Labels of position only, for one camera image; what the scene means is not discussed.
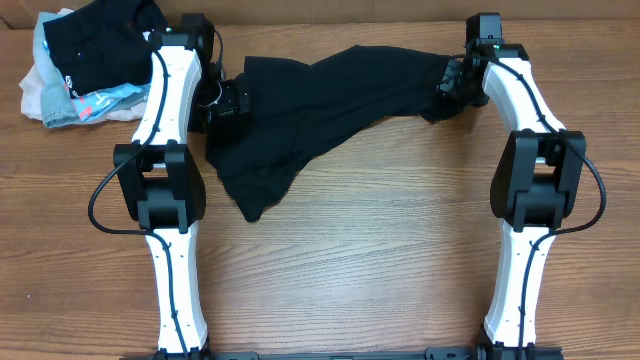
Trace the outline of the black t-shirt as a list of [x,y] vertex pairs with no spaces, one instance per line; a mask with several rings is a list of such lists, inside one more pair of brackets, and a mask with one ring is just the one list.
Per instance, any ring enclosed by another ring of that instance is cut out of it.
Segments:
[[207,135],[206,159],[248,222],[288,192],[309,161],[390,116],[449,119],[437,94],[449,58],[353,46],[314,64],[248,56],[235,79],[249,92],[245,131]]

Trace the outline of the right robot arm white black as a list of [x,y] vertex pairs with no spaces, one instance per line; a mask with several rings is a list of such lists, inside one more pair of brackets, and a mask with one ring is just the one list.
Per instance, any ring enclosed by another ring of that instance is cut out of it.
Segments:
[[490,186],[501,249],[477,356],[558,359],[559,350],[536,347],[535,314],[548,251],[577,197],[584,135],[551,112],[526,50],[505,41],[497,13],[467,19],[465,53],[449,62],[437,94],[449,110],[493,102],[508,134]]

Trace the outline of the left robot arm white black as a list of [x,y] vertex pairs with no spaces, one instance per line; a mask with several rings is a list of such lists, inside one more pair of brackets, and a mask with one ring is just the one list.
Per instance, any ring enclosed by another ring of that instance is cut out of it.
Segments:
[[152,32],[150,92],[128,144],[114,149],[114,169],[130,217],[151,252],[160,330],[156,359],[208,359],[196,245],[206,208],[204,180],[187,145],[191,131],[208,136],[245,124],[249,95],[224,77],[223,43],[202,14]]

